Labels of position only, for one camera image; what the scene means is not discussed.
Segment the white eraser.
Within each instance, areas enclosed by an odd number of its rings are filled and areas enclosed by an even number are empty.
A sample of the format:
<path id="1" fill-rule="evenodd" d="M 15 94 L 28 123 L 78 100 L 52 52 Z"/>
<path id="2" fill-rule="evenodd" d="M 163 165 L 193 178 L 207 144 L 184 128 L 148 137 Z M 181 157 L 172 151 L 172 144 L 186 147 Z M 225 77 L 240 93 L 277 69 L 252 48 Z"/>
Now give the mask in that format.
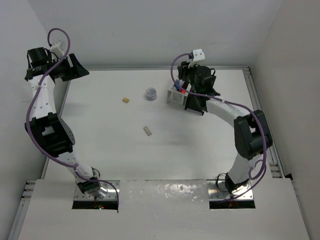
<path id="1" fill-rule="evenodd" d="M 145 126 L 143 128 L 143 130 L 145 131 L 145 133 L 148 135 L 148 136 L 151 136 L 152 135 L 152 132 L 150 131 L 150 129 L 148 128 L 148 126 Z"/>

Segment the tan eraser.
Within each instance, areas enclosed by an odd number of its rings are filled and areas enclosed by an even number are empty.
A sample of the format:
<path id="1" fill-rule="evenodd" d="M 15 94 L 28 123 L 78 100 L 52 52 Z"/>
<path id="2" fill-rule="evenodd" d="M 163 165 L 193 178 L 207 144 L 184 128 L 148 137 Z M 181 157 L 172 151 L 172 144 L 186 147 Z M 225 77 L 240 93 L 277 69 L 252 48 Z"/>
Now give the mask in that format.
<path id="1" fill-rule="evenodd" d="M 124 97 L 124 98 L 122 99 L 122 101 L 123 101 L 124 103 L 128 103 L 128 102 L 129 102 L 129 99 Z"/>

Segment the clear jar of paperclips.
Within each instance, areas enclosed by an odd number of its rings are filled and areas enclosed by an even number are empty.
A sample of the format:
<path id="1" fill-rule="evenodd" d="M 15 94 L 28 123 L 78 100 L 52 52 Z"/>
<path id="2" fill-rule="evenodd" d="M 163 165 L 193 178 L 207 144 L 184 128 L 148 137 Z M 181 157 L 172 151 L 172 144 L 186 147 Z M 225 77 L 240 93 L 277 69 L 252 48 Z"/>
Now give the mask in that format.
<path id="1" fill-rule="evenodd" d="M 157 91 L 154 87 L 149 87 L 146 91 L 145 91 L 145 98 L 148 101 L 154 101 L 157 99 Z"/>

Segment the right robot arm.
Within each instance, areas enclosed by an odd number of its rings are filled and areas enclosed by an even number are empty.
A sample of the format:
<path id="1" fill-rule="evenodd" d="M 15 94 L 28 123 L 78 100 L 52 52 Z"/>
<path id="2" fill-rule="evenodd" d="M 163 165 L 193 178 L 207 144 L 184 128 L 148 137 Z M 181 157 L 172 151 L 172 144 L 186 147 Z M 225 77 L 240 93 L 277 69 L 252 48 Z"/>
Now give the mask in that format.
<path id="1" fill-rule="evenodd" d="M 185 108 L 213 114 L 233 127 L 237 155 L 231 169 L 225 173 L 221 191 L 232 194 L 249 180 L 262 177 L 266 172 L 267 149 L 273 145 L 264 112 L 223 100 L 214 89 L 217 78 L 214 68 L 183 61 L 177 71 L 174 85 L 178 91 L 188 94 Z"/>

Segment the blue and black highlighter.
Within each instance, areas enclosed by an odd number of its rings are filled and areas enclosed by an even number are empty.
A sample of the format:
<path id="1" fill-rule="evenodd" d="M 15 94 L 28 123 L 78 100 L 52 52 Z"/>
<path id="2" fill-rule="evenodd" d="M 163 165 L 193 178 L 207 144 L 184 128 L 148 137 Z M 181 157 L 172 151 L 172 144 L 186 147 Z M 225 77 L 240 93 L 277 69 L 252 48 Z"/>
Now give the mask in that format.
<path id="1" fill-rule="evenodd" d="M 176 87 L 177 89 L 179 89 L 179 88 L 180 88 L 180 85 L 181 85 L 181 81 L 180 81 L 180 80 L 176 80 L 176 81 L 175 81 L 175 87 Z"/>

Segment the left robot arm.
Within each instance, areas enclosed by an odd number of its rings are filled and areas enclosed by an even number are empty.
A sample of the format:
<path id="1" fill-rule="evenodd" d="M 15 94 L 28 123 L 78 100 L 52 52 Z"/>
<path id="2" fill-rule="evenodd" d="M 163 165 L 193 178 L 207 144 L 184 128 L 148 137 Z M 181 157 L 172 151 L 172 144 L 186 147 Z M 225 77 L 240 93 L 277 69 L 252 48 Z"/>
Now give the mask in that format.
<path id="1" fill-rule="evenodd" d="M 97 170 L 80 161 L 74 145 L 75 136 L 57 113 L 54 98 L 56 79 L 68 82 L 89 75 L 71 53 L 62 50 L 33 48 L 27 51 L 28 68 L 25 80 L 32 90 L 25 129 L 32 142 L 52 160 L 67 167 L 83 194 L 97 197 L 102 192 Z"/>

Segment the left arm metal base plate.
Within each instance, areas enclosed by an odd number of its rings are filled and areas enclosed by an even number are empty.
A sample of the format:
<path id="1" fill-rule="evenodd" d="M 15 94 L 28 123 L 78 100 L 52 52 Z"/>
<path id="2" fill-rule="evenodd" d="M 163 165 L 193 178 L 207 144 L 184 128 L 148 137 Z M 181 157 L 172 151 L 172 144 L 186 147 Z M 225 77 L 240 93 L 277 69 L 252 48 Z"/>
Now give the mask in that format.
<path id="1" fill-rule="evenodd" d="M 74 192 L 75 201 L 117 201 L 116 190 L 105 182 L 82 182 Z"/>

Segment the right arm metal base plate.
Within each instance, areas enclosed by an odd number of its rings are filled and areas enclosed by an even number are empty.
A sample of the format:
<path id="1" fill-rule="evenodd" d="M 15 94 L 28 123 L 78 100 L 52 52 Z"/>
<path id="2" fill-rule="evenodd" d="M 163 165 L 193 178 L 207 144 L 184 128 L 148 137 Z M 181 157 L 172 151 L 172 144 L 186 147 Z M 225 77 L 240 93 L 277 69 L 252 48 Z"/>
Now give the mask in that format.
<path id="1" fill-rule="evenodd" d="M 211 202 L 218 202 L 234 198 L 235 201 L 253 201 L 254 195 L 251 189 L 251 182 L 248 181 L 246 185 L 242 185 L 233 190 L 231 194 L 225 188 L 225 181 L 218 180 L 217 184 L 215 180 L 207 181 L 208 197 Z"/>

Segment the orange and black highlighter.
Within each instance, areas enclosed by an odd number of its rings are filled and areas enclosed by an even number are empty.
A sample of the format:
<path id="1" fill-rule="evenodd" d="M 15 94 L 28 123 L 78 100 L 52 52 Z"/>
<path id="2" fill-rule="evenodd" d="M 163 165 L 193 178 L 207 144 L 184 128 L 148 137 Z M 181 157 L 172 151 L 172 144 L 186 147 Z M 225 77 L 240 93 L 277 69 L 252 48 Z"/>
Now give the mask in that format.
<path id="1" fill-rule="evenodd" d="M 180 88 L 178 91 L 179 91 L 180 93 L 182 93 L 182 94 L 185 94 L 185 93 L 186 93 L 186 91 L 185 91 L 183 88 Z"/>

